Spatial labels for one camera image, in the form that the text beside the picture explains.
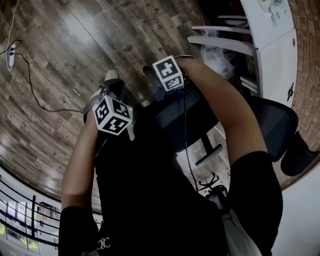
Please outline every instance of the black and white marker cube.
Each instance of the black and white marker cube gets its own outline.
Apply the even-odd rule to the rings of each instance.
[[[184,86],[184,77],[173,56],[159,60],[153,68],[166,91]]]
[[[132,107],[107,95],[92,110],[98,129],[109,134],[119,135],[133,121]]]

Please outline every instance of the black t-shirt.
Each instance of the black t-shirt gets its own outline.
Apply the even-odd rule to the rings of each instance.
[[[128,155],[137,147],[127,146],[122,161],[112,148],[117,154],[111,166],[96,163],[104,223],[98,231],[89,210],[64,209],[59,255],[97,249],[100,256],[133,252],[226,256],[228,245],[217,206],[194,190],[174,158],[146,150]],[[143,154],[143,161],[137,161],[137,154]],[[271,255],[283,202],[267,153],[250,153],[232,165],[228,202],[262,255]]]

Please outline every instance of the sleeve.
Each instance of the sleeve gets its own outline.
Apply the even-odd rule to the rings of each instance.
[[[98,227],[92,212],[82,207],[65,208],[60,216],[59,256],[80,256],[97,244]]]
[[[228,203],[262,255],[272,255],[283,198],[268,153],[247,154],[231,166]]]

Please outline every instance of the white sneaker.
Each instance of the white sneaker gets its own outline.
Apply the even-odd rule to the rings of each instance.
[[[109,69],[105,74],[104,81],[108,81],[111,79],[120,79],[119,72],[116,69]]]

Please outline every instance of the logo on shirt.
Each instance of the logo on shirt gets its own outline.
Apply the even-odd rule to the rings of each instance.
[[[105,248],[109,248],[111,246],[109,241],[110,241],[109,237],[102,238],[100,241],[98,241],[98,246],[100,243],[100,248],[97,248],[97,250],[103,250]]]

